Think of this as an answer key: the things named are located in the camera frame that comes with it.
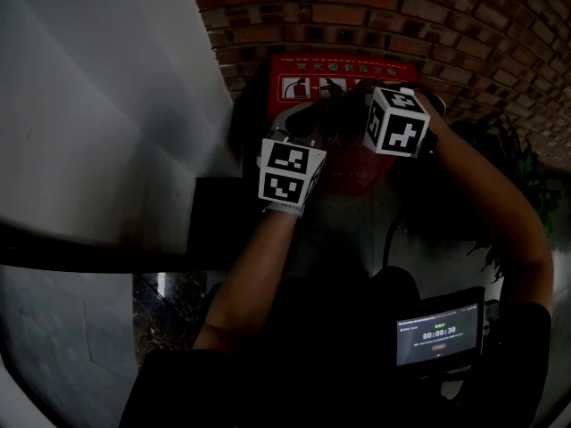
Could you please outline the black wall trim strip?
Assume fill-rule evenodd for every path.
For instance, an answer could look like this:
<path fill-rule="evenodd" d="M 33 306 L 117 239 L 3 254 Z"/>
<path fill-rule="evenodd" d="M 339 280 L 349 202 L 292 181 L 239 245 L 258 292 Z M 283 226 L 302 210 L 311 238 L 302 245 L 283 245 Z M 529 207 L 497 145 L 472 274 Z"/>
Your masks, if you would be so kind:
<path fill-rule="evenodd" d="M 185 255 L 96 246 L 31 233 L 0 223 L 0 265 L 71 273 L 135 274 L 186 272 Z"/>

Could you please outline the red fire extinguisher box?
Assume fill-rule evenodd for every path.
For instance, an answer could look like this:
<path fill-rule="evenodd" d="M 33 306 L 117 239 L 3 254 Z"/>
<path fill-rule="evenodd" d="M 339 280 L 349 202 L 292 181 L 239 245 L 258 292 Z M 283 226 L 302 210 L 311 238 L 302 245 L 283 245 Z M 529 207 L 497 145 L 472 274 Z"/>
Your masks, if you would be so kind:
<path fill-rule="evenodd" d="M 303 114 L 306 136 L 292 136 L 309 144 L 316 119 L 322 121 L 322 145 L 327 152 L 319 187 L 328 193 L 363 195 L 394 161 L 362 145 L 368 106 L 356 90 L 363 79 L 386 84 L 419 82 L 411 63 L 378 57 L 340 54 L 274 54 L 269 62 L 268 114 L 271 123 L 282 111 L 309 103 Z"/>

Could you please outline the person's right forearm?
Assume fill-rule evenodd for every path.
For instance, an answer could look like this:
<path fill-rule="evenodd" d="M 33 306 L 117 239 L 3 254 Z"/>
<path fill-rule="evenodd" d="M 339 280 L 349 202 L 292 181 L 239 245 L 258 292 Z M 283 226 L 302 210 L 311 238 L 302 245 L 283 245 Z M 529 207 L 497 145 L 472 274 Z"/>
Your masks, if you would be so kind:
<path fill-rule="evenodd" d="M 491 162 L 458 136 L 420 91 L 437 136 L 435 156 L 468 197 L 484 232 L 504 259 L 501 309 L 536 304 L 552 312 L 554 267 L 542 222 L 525 196 Z"/>

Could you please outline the person's black clothing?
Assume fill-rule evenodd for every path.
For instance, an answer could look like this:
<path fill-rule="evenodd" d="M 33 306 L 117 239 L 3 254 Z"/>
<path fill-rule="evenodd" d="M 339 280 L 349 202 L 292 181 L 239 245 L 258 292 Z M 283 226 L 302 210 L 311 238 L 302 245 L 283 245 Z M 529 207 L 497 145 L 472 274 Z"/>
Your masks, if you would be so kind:
<path fill-rule="evenodd" d="M 388 317 L 419 302 L 397 267 L 355 285 L 308 282 L 276 301 L 243 356 L 149 353 L 120 428 L 529 428 L 547 374 L 549 311 L 501 309 L 481 361 L 447 399 L 436 375 L 392 367 Z"/>

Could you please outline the black plinth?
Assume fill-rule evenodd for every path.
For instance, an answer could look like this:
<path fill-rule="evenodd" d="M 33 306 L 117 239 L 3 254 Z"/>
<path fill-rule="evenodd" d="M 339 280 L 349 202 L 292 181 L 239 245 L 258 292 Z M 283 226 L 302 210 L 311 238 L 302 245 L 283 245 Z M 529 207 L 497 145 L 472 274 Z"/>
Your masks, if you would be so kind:
<path fill-rule="evenodd" d="M 186 255 L 198 268 L 227 264 L 243 186 L 243 179 L 238 177 L 197 179 Z"/>

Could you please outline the green potted plant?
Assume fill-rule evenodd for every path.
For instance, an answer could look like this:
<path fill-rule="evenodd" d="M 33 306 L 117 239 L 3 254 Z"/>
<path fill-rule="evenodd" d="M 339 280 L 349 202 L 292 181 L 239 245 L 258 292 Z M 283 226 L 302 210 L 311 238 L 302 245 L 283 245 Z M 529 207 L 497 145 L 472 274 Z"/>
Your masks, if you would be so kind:
<path fill-rule="evenodd" d="M 522 139 L 509 117 L 493 113 L 466 130 L 465 139 L 525 196 L 538 214 L 547 236 L 553 234 L 553 217 L 562 194 L 548 187 L 539 155 L 528 139 Z"/>

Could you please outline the black phone with lit screen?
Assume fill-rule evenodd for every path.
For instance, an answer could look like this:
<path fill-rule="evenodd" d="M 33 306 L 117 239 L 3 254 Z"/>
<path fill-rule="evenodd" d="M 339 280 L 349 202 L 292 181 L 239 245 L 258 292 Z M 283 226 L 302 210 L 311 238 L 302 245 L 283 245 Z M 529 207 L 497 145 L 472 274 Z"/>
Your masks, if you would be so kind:
<path fill-rule="evenodd" d="M 424 364 L 476 350 L 480 346 L 479 322 L 477 304 L 398 320 L 395 365 Z"/>

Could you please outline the black wristband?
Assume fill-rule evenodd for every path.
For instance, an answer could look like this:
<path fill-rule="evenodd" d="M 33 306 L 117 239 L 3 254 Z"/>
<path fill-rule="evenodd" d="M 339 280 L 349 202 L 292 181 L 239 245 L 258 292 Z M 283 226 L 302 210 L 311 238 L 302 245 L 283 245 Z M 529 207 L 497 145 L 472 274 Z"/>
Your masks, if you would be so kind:
<path fill-rule="evenodd" d="M 422 159 L 433 157 L 436 153 L 437 140 L 438 136 L 428 129 L 419 148 L 418 157 Z"/>

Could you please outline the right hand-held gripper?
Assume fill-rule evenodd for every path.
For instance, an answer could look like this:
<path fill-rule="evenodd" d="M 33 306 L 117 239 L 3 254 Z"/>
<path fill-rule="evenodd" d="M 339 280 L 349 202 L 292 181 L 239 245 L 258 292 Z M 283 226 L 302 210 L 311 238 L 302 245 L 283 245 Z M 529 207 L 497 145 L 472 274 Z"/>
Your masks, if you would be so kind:
<path fill-rule="evenodd" d="M 368 106 L 362 145 L 371 152 L 418 157 L 430 115 L 412 86 L 412 83 L 386 84 L 372 78 L 356 84 Z"/>

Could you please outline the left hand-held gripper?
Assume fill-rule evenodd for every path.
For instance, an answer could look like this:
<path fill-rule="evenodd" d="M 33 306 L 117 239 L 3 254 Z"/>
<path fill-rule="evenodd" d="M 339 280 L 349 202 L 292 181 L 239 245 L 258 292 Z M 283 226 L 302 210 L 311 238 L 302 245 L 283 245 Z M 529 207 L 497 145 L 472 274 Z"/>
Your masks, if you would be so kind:
<path fill-rule="evenodd" d="M 264 201 L 301 208 L 319 181 L 326 160 L 322 145 L 322 121 L 316 119 L 309 144 L 292 136 L 306 136 L 305 110 L 300 103 L 280 112 L 273 120 L 268 137 L 262 139 L 258 157 L 260 169 L 258 197 Z"/>

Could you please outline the person's left forearm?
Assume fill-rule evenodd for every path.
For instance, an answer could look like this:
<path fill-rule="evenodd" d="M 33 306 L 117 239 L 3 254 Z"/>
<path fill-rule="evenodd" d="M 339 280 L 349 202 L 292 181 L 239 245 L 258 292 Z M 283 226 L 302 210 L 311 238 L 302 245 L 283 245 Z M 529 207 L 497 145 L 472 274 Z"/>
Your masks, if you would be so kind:
<path fill-rule="evenodd" d="M 283 275 L 298 217 L 267 212 L 215 294 L 195 350 L 236 354 L 263 332 Z"/>

